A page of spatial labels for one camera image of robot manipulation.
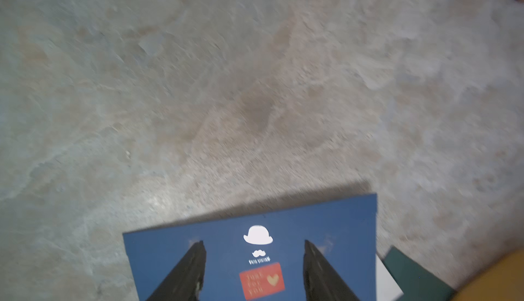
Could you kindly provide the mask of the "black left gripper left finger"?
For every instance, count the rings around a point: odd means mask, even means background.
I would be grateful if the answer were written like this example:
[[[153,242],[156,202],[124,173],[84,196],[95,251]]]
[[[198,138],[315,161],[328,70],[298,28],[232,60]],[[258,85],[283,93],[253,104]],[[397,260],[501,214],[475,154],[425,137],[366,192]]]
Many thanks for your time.
[[[193,244],[147,301],[198,301],[204,284],[206,259],[203,241]]]

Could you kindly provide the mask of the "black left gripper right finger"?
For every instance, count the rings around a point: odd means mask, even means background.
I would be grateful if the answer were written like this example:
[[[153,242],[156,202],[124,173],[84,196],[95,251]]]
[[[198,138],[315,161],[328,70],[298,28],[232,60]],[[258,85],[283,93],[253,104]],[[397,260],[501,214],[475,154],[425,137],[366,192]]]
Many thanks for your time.
[[[340,275],[310,241],[304,241],[303,279],[307,301],[359,301]]]

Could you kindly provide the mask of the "cream white envelope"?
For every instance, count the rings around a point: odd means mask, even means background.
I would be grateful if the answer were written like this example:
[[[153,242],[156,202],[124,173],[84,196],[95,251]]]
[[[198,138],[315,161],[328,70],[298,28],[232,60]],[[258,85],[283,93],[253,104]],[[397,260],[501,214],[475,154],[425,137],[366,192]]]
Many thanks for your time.
[[[376,295],[377,301],[396,301],[403,291],[387,270],[383,261],[376,256]]]

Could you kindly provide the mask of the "navy blue envelope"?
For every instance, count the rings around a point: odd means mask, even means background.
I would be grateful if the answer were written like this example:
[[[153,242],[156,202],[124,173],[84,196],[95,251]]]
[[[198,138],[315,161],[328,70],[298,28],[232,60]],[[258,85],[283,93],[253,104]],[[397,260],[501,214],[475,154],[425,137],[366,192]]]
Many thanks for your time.
[[[124,234],[140,300],[189,248],[203,241],[199,300],[307,300],[304,241],[312,242],[359,300],[376,295],[377,196],[329,201],[233,219]]]

